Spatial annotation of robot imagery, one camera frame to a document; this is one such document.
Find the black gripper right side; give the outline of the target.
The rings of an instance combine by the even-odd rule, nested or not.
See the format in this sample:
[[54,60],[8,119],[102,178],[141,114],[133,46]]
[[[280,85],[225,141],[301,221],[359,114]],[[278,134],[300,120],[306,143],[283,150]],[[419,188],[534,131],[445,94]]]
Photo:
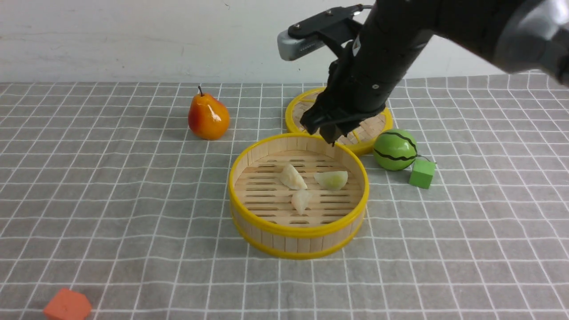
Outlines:
[[325,91],[301,117],[309,134],[334,146],[362,121],[378,115],[427,44],[427,30],[364,27],[337,61]]

